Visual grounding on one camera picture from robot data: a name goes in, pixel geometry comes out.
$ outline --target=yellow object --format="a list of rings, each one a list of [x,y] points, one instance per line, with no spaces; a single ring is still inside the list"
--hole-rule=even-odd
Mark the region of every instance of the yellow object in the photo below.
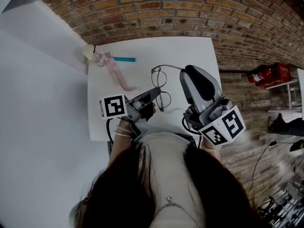
[[[92,60],[94,58],[94,45],[93,44],[89,44],[86,45],[82,51],[82,54],[88,59],[88,60]]]

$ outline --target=white table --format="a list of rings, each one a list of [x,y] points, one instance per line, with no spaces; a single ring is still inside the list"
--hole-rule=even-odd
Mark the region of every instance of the white table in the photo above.
[[[276,88],[276,87],[280,87],[280,86],[285,86],[287,85],[287,93],[288,93],[288,109],[275,109],[275,110],[268,110],[268,112],[278,112],[278,113],[290,113],[290,112],[302,112],[302,120],[304,120],[304,71],[301,69],[297,69],[298,72],[298,78],[293,79],[291,81],[285,82],[285,83],[281,83],[278,85],[274,85],[274,86],[270,86],[270,87],[266,87],[265,89],[272,89],[272,88]],[[293,102],[291,100],[291,92],[296,90],[296,87],[290,87],[289,84],[295,83],[295,82],[299,82],[300,84],[300,91],[301,91],[301,101],[302,101],[302,105],[301,106],[293,106]]]
[[[117,62],[129,86],[138,87],[140,94],[152,89],[151,69],[161,64],[184,68],[195,65],[210,73],[219,83],[219,70],[213,44],[210,38],[201,37],[161,37],[144,38],[115,42],[103,46],[105,52],[111,51],[114,57],[134,57],[136,62]],[[148,121],[149,132],[170,131],[188,133],[182,127],[184,111],[189,107],[181,87],[177,69],[163,67],[168,82],[162,90],[170,93],[172,102],[161,113]],[[136,95],[115,88],[106,67],[89,66],[88,69],[88,118],[90,137],[93,141],[108,141],[106,120],[101,118],[99,100],[103,96],[124,93],[132,99]],[[110,122],[112,135],[119,119]]]

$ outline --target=person's leg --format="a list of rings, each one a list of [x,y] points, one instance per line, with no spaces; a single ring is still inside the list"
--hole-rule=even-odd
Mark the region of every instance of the person's leg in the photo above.
[[[281,135],[304,136],[304,121],[297,118],[289,123],[285,123],[282,119],[276,120],[270,127],[270,133]]]

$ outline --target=fire extinguisher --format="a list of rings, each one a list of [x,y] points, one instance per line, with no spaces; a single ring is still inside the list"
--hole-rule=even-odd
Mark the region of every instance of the fire extinguisher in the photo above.
[[[251,83],[256,83],[258,81],[269,79],[272,76],[272,70],[266,65],[260,65],[255,70],[252,70],[247,74],[248,81]]]

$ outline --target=long brown hair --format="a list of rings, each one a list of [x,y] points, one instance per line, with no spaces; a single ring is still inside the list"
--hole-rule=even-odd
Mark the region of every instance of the long brown hair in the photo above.
[[[148,149],[142,144],[130,147],[96,178],[83,209],[78,209],[83,211],[76,213],[77,228],[151,225],[157,210]],[[204,207],[203,227],[265,227],[242,185],[217,159],[190,144],[184,161]]]

